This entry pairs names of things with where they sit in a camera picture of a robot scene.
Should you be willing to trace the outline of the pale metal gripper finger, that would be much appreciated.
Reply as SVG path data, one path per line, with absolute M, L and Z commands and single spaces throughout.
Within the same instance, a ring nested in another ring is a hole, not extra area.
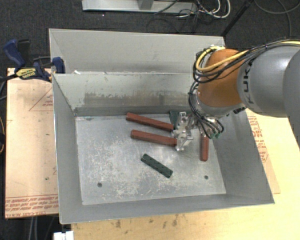
M 187 114 L 187 112 L 179 112 L 177 116 L 176 130 L 179 132 L 186 132 L 189 122 L 190 116 Z
M 176 139 L 175 150 L 178 152 L 183 151 L 193 140 L 191 131 L 174 130 L 171 135 Z

